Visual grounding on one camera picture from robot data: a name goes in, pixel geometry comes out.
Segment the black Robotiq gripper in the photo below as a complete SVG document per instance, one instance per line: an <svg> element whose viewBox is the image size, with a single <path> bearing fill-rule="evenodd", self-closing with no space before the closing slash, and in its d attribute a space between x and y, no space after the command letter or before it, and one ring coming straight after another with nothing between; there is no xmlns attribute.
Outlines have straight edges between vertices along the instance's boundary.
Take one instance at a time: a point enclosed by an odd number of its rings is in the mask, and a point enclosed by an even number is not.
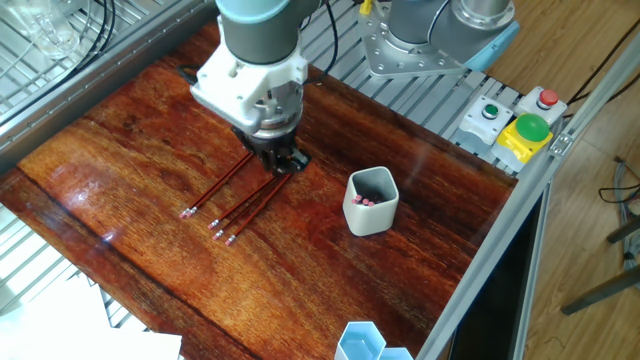
<svg viewBox="0 0 640 360"><path fill-rule="evenodd" d="M296 131L294 128L273 138L260 138L232 127L232 132L244 148L259 155L264 169L273 175L300 173L311 162L311 155L297 148Z"/></svg>

